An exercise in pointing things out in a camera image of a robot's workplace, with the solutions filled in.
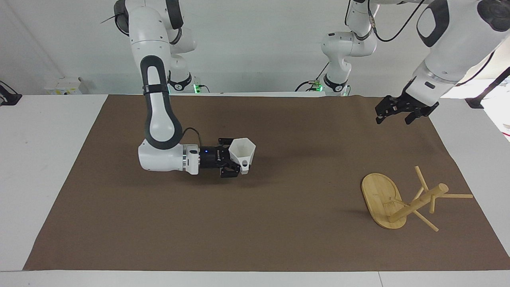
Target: black cable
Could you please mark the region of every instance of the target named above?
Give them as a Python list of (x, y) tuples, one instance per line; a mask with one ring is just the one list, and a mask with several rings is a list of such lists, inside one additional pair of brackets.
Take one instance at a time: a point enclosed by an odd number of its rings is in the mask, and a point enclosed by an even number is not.
[(345, 19), (344, 19), (344, 24), (347, 26), (347, 14), (349, 14), (349, 7), (350, 7), (350, 0), (349, 0), (349, 4), (347, 4), (347, 11), (345, 11)]
[(393, 40), (395, 40), (395, 38), (398, 37), (398, 35), (400, 35), (400, 33), (404, 30), (405, 26), (407, 26), (407, 24), (409, 23), (409, 21), (411, 21), (411, 19), (413, 18), (414, 14), (416, 14), (416, 12), (418, 12), (418, 9), (421, 7), (421, 5), (425, 2), (425, 0), (421, 0), (420, 4), (418, 4), (418, 6), (416, 7), (416, 9), (412, 12), (411, 16), (409, 16), (409, 18), (407, 19), (407, 21), (404, 23), (404, 25), (402, 26), (402, 28), (400, 28), (400, 30), (397, 32), (397, 34), (395, 34), (395, 36), (391, 37), (390, 39), (382, 39), (381, 37), (379, 37), (379, 34), (377, 33), (377, 28), (375, 27), (375, 19), (374, 19), (374, 16), (372, 14), (372, 11), (370, 10), (370, 0), (368, 0), (368, 16), (370, 17), (370, 22), (372, 23), (372, 28), (374, 30), (374, 34), (375, 36), (381, 41), (381, 42), (391, 42)]
[(322, 75), (322, 72), (324, 72), (324, 70), (326, 70), (327, 66), (329, 65), (329, 62), (326, 63), (326, 66), (324, 66), (324, 68), (322, 69), (322, 71), (319, 73), (319, 75), (315, 78), (315, 80), (317, 81), (320, 77), (320, 75)]
[(207, 87), (206, 85), (198, 85), (199, 88), (202, 88), (202, 87), (206, 87), (207, 91), (210, 93), (211, 90), (209, 90), (209, 87)]
[(462, 83), (458, 83), (455, 85), (455, 87), (460, 87), (464, 84), (466, 84), (467, 82), (473, 80), (474, 78), (476, 78), (476, 76), (478, 76), (481, 71), (483, 71), (483, 69), (485, 69), (485, 67), (487, 67), (487, 65), (489, 64), (489, 62), (492, 60), (492, 57), (494, 56), (494, 53), (496, 51), (492, 52), (491, 55), (489, 56), (489, 58), (487, 59), (487, 62), (485, 62), (485, 64), (483, 64), (482, 68), (480, 68), (480, 70), (478, 70), (478, 72), (476, 72), (472, 77), (469, 78), (469, 80), (465, 81), (465, 82), (462, 82)]
[(183, 132), (183, 137), (184, 137), (184, 135), (186, 134), (186, 132), (187, 132), (188, 130), (192, 130), (192, 131), (194, 131), (194, 132), (196, 133), (196, 135), (198, 136), (198, 142), (200, 143), (200, 146), (202, 146), (202, 138), (200, 137), (200, 133), (199, 133), (197, 130), (195, 130), (194, 128), (192, 128), (192, 127), (186, 128), (186, 129), (184, 130), (184, 132)]
[(170, 45), (175, 45), (175, 44), (179, 43), (182, 36), (183, 36), (183, 28), (179, 28), (177, 31), (177, 36), (175, 37), (175, 39), (172, 42), (170, 42)]
[(117, 16), (117, 14), (115, 14), (115, 15), (111, 16), (110, 18), (108, 18), (108, 19), (106, 19), (106, 20), (102, 21), (100, 24), (103, 24), (104, 22), (106, 22), (106, 21), (108, 21), (108, 20), (110, 20), (110, 19), (115, 18), (115, 16)]
[(297, 86), (297, 88), (294, 90), (294, 92), (297, 92), (299, 90), (299, 88), (303, 87), (306, 84), (308, 84), (308, 81), (302, 82), (301, 84), (299, 84), (299, 86)]
[(120, 26), (119, 26), (118, 19), (119, 19), (119, 16), (120, 16), (120, 15), (123, 15), (123, 13), (118, 13), (117, 15), (115, 15), (115, 26), (117, 26), (117, 29), (118, 29), (118, 30), (119, 30), (122, 34), (124, 34), (124, 35), (126, 35), (127, 37), (129, 37), (129, 33), (124, 32), (124, 31), (120, 28)]
[[(326, 66), (324, 66), (324, 68), (322, 69), (322, 71), (319, 73), (319, 75), (315, 78), (315, 80), (317, 81), (320, 77), (320, 75), (322, 75), (322, 73), (324, 72), (324, 70), (326, 70), (327, 66), (329, 65), (329, 62), (326, 63)], [(294, 92), (297, 92), (301, 87), (303, 87), (304, 85), (306, 84), (309, 84), (310, 82), (309, 81), (306, 81), (306, 82), (302, 82), (299, 86), (297, 86), (297, 88), (295, 89)]]
[(16, 90), (14, 90), (11, 86), (9, 86), (7, 83), (5, 83), (4, 81), (0, 80), (0, 83), (2, 83), (3, 85), (5, 85), (6, 87), (8, 87), (9, 89), (11, 89), (15, 94), (18, 94), (18, 92)]

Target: black clamp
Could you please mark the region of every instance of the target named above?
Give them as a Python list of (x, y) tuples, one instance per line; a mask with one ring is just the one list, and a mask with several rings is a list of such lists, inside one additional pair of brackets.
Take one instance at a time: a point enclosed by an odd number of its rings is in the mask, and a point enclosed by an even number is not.
[(157, 93), (157, 92), (168, 92), (168, 86), (166, 84), (157, 85), (146, 85), (142, 87), (143, 94)]
[(189, 74), (189, 76), (188, 76), (188, 78), (187, 78), (187, 79), (185, 79), (184, 81), (182, 81), (182, 82), (172, 82), (172, 81), (170, 80), (170, 76), (171, 76), (171, 75), (172, 75), (172, 74), (171, 74), (171, 72), (170, 72), (170, 71), (168, 71), (168, 83), (169, 83), (169, 84), (170, 84), (170, 86), (172, 86), (172, 87), (173, 87), (176, 91), (182, 91), (182, 90), (184, 90), (184, 88), (185, 88), (187, 85), (191, 84), (191, 81), (192, 81), (192, 79), (193, 79), (193, 78), (191, 77), (191, 73), (190, 73), (190, 74)]
[(241, 166), (230, 159), (229, 146), (233, 138), (219, 138), (217, 147), (200, 147), (200, 168), (220, 169), (221, 178), (237, 177)]
[(390, 115), (409, 112), (410, 114), (405, 117), (405, 123), (410, 125), (419, 117), (429, 116), (438, 106), (439, 102), (436, 102), (429, 107), (405, 92), (398, 98), (387, 95), (375, 106), (375, 112), (377, 113), (375, 121), (380, 125)]
[(0, 106), (14, 106), (16, 105), (23, 95), (16, 93), (11, 87), (9, 87), (13, 93), (7, 91), (2, 85), (0, 85), (0, 95), (4, 98), (4, 101), (0, 101)]

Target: black bracket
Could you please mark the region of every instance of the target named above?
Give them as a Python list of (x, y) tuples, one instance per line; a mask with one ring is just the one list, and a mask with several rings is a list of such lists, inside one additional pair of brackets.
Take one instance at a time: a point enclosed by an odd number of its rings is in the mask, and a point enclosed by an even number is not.
[(481, 104), (481, 101), (479, 101), (476, 98), (469, 98), (466, 99), (466, 103), (472, 108), (472, 109), (484, 109), (483, 105)]
[(237, 177), (241, 172), (241, 166), (230, 159), (229, 146), (233, 138), (219, 138), (217, 147), (200, 147), (200, 168), (220, 169), (221, 178)]
[(23, 95), (18, 93), (9, 93), (4, 87), (0, 85), (0, 94), (4, 97), (5, 101), (0, 103), (0, 106), (14, 106), (16, 105)]
[(377, 113), (375, 121), (380, 125), (390, 115), (409, 112), (410, 114), (405, 117), (405, 123), (410, 125), (419, 117), (429, 116), (438, 106), (439, 102), (436, 102), (433, 106), (429, 107), (407, 93), (398, 98), (387, 95), (375, 106), (375, 112)]

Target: cable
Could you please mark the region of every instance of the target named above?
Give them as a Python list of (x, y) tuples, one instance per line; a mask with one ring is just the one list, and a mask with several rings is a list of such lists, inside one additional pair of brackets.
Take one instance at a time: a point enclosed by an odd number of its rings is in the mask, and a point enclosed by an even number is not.
[(324, 70), (326, 70), (327, 66), (329, 65), (329, 62), (326, 63), (326, 66), (324, 66), (324, 68), (322, 69), (322, 71), (319, 73), (319, 75), (315, 78), (315, 80), (317, 81), (320, 77), (320, 75), (322, 75), (322, 72), (324, 72)]
[(478, 70), (478, 72), (476, 72), (472, 77), (469, 78), (469, 80), (465, 81), (465, 82), (462, 82), (462, 83), (458, 83), (455, 85), (455, 87), (460, 87), (464, 84), (466, 84), (467, 82), (473, 80), (474, 78), (476, 78), (476, 76), (478, 76), (481, 71), (483, 71), (483, 69), (485, 69), (485, 67), (487, 67), (487, 65), (489, 64), (489, 62), (492, 60), (492, 57), (494, 56), (494, 53), (496, 51), (492, 52), (491, 55), (489, 56), (489, 58), (487, 59), (487, 62), (485, 62), (485, 64), (483, 64), (482, 68), (480, 68), (480, 70)]
[(194, 131), (194, 132), (196, 133), (196, 135), (198, 136), (198, 142), (200, 143), (200, 146), (202, 146), (202, 138), (200, 137), (200, 133), (199, 133), (197, 130), (195, 130), (194, 128), (192, 128), (192, 127), (186, 128), (186, 129), (184, 130), (184, 132), (183, 132), (183, 137), (184, 137), (184, 135), (186, 134), (186, 132), (187, 132), (188, 130), (192, 130), (192, 131)]
[[(324, 70), (326, 70), (327, 66), (329, 65), (329, 62), (326, 63), (326, 66), (324, 66), (324, 68), (322, 69), (322, 71), (319, 73), (319, 75), (315, 78), (315, 80), (317, 81), (320, 77), (320, 75), (322, 75), (322, 73), (324, 72)], [(306, 81), (306, 82), (302, 82), (299, 86), (297, 86), (297, 88), (294, 90), (294, 92), (297, 92), (301, 87), (303, 87), (304, 85), (306, 84), (310, 84), (310, 89), (314, 86), (313, 83), (310, 83), (310, 81)]]
[(304, 85), (306, 85), (308, 83), (309, 83), (309, 81), (302, 82), (301, 84), (299, 84), (299, 86), (297, 86), (297, 88), (294, 90), (294, 92), (297, 92), (299, 90), (299, 88), (303, 87)]
[(377, 28), (375, 27), (375, 19), (374, 19), (374, 16), (372, 14), (372, 11), (370, 10), (370, 0), (368, 0), (368, 16), (370, 17), (370, 22), (372, 24), (372, 29), (374, 30), (374, 34), (375, 36), (381, 41), (381, 42), (391, 42), (393, 40), (395, 40), (395, 38), (398, 37), (398, 35), (400, 35), (400, 33), (404, 30), (405, 26), (407, 26), (407, 24), (409, 23), (409, 21), (411, 21), (411, 19), (413, 18), (413, 16), (416, 14), (416, 12), (418, 12), (418, 9), (421, 7), (421, 5), (425, 2), (425, 0), (421, 0), (420, 4), (418, 4), (418, 6), (416, 7), (416, 9), (412, 12), (411, 16), (409, 16), (409, 18), (407, 19), (407, 21), (404, 23), (404, 25), (402, 26), (402, 28), (400, 28), (400, 30), (397, 32), (397, 34), (395, 34), (395, 36), (391, 37), (390, 39), (382, 39), (381, 37), (379, 37), (379, 34), (377, 33)]
[(106, 20), (102, 21), (102, 22), (101, 22), (101, 23), (99, 23), (99, 24), (103, 24), (104, 22), (106, 22), (106, 21), (108, 21), (108, 20), (110, 20), (110, 19), (115, 18), (115, 16), (117, 16), (117, 14), (115, 14), (115, 15), (111, 16), (110, 18), (108, 18), (108, 19), (106, 19)]
[(170, 45), (176, 45), (177, 43), (179, 43), (182, 36), (183, 36), (183, 28), (179, 28), (177, 31), (177, 36), (175, 37), (175, 39), (172, 42), (170, 42)]
[(199, 88), (202, 88), (202, 87), (206, 87), (207, 91), (210, 93), (211, 90), (209, 90), (209, 87), (207, 87), (206, 85), (198, 85)]
[(349, 7), (350, 7), (350, 0), (349, 0), (349, 4), (347, 4), (347, 11), (345, 11), (345, 19), (344, 19), (344, 24), (347, 26), (347, 14), (349, 14)]
[(9, 86), (8, 84), (6, 84), (4, 81), (1, 81), (0, 80), (0, 83), (4, 84), (6, 87), (8, 87), (9, 89), (11, 89), (15, 94), (18, 94), (18, 92), (16, 90), (14, 90), (11, 86)]

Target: brown paper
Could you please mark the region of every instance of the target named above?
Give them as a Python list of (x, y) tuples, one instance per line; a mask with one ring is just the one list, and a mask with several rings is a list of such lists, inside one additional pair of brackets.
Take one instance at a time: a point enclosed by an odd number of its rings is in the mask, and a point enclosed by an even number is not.
[[(378, 172), (410, 201), (420, 182), (470, 193), (427, 118), (375, 123), (380, 99), (173, 97), (183, 127), (249, 137), (250, 172), (148, 172), (141, 96), (105, 102), (25, 270), (407, 271), (510, 269), (476, 200), (438, 199), (398, 230), (370, 216), (361, 180)], [(182, 143), (197, 143), (186, 134)]]

